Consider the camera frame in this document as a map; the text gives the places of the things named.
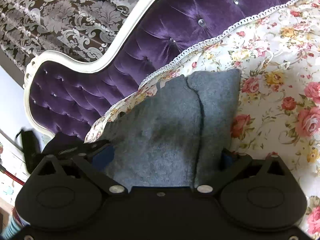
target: floral bedspread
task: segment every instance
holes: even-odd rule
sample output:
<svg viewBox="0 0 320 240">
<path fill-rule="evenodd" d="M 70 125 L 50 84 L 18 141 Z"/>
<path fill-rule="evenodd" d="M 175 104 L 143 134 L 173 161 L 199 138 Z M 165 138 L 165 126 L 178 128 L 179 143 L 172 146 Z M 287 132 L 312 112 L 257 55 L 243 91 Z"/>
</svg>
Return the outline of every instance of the floral bedspread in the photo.
<svg viewBox="0 0 320 240">
<path fill-rule="evenodd" d="M 156 94 L 169 79 L 194 71 L 242 70 L 239 105 L 230 130 L 231 151 L 254 159 L 281 156 L 308 199 L 300 228 L 320 237 L 320 0 L 299 0 L 238 27 L 220 41 L 189 53 L 172 69 L 151 76 L 136 93 L 95 122 L 106 122 Z"/>
</svg>

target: curtain floral pattern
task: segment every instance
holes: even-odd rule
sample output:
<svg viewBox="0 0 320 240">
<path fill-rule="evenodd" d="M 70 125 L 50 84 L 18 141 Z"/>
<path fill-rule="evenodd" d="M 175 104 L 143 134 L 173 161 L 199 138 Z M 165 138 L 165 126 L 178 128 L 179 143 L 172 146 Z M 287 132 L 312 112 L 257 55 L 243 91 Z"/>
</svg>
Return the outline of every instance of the curtain floral pattern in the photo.
<svg viewBox="0 0 320 240">
<path fill-rule="evenodd" d="M 238 27 L 219 42 L 159 70 L 136 93 L 98 119 L 85 142 L 106 122 L 157 93 L 156 83 L 194 71 L 242 71 L 230 150 L 254 159 L 279 155 L 308 200 L 300 228 L 320 238 L 320 0 L 299 0 Z"/>
<path fill-rule="evenodd" d="M 48 49 L 97 60 L 137 1 L 0 0 L 0 47 L 22 71 Z"/>
</svg>

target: curtain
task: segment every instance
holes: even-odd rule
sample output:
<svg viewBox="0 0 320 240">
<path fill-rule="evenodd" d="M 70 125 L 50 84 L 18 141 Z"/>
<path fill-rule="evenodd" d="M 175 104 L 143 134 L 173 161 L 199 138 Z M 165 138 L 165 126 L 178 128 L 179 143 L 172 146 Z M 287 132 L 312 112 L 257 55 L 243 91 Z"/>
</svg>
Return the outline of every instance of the curtain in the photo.
<svg viewBox="0 0 320 240">
<path fill-rule="evenodd" d="M 97 60 L 137 1 L 0 0 L 0 47 L 21 71 L 48 49 Z"/>
</svg>

